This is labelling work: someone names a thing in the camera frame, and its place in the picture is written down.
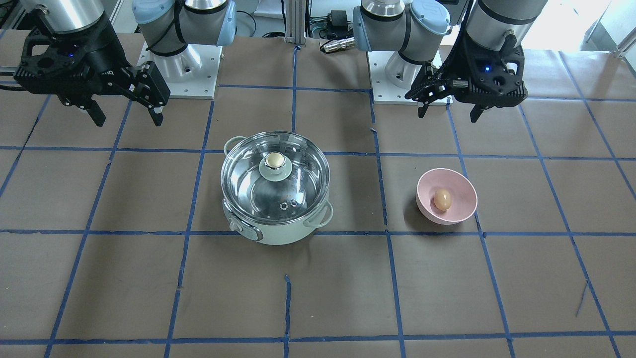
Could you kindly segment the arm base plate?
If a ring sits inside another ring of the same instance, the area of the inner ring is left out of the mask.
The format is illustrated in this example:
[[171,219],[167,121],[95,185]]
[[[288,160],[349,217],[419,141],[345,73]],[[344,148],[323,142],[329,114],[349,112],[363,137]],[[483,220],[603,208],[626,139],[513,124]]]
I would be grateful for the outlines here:
[[214,99],[223,47],[180,44],[176,51],[140,52],[137,64],[152,61],[161,73],[174,99]]
[[422,68],[421,64],[405,61],[396,51],[368,52],[367,58],[374,102],[417,105],[405,95]]

